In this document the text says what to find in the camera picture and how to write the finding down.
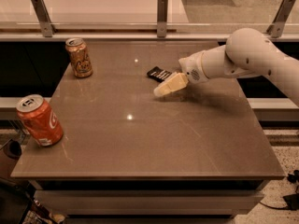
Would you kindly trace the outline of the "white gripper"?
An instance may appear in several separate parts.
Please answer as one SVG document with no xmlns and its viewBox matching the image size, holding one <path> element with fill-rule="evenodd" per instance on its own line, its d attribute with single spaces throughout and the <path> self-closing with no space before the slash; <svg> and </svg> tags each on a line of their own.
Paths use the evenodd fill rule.
<svg viewBox="0 0 299 224">
<path fill-rule="evenodd" d="M 169 93 L 184 89 L 188 82 L 192 84 L 203 83 L 208 81 L 204 69 L 202 67 L 202 58 L 204 52 L 196 52 L 189 57 L 180 58 L 178 60 L 182 72 L 174 72 L 169 78 L 159 84 L 153 91 L 157 97 L 165 96 Z"/>
</svg>

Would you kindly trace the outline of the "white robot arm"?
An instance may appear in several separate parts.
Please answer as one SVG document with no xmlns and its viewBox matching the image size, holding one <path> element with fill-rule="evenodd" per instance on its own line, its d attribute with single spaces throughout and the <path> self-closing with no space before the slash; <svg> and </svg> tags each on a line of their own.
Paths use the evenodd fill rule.
<svg viewBox="0 0 299 224">
<path fill-rule="evenodd" d="M 155 88 L 157 97 L 212 78 L 263 76 L 299 105 L 299 61 L 283 53 L 257 30 L 236 30 L 225 45 L 196 52 L 178 62 L 181 71 Z"/>
</svg>

